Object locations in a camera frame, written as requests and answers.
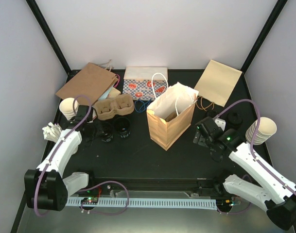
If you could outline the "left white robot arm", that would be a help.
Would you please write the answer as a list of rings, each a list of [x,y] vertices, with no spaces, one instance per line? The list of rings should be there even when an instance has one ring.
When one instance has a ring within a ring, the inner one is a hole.
[[[103,133],[97,120],[92,123],[96,111],[93,107],[80,105],[71,120],[58,126],[60,134],[45,160],[36,169],[24,175],[26,204],[37,213],[40,209],[61,211],[68,197],[80,189],[86,194],[96,190],[96,181],[91,172],[74,172],[63,178],[64,170],[72,155],[82,142],[82,136],[95,137]]]

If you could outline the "orange paper bag white handles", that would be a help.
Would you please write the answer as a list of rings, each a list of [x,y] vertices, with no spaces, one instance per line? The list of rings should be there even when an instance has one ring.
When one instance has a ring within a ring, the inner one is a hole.
[[[198,91],[176,83],[166,90],[146,109],[150,138],[168,150],[191,125]]]

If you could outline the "single pulp cup carrier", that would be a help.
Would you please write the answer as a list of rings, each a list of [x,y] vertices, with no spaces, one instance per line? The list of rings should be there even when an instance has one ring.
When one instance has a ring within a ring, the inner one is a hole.
[[[177,114],[177,112],[174,111],[165,118],[165,121],[170,122],[171,120],[175,119],[178,115],[179,114]]]

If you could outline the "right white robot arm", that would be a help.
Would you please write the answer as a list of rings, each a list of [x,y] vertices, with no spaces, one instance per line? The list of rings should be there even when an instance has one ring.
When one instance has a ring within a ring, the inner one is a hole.
[[[211,117],[197,122],[195,127],[195,144],[228,157],[257,182],[253,184],[232,174],[215,181],[214,192],[219,196],[240,196],[264,210],[279,228],[290,229],[296,222],[296,184],[268,164],[235,129],[226,131],[224,123]]]

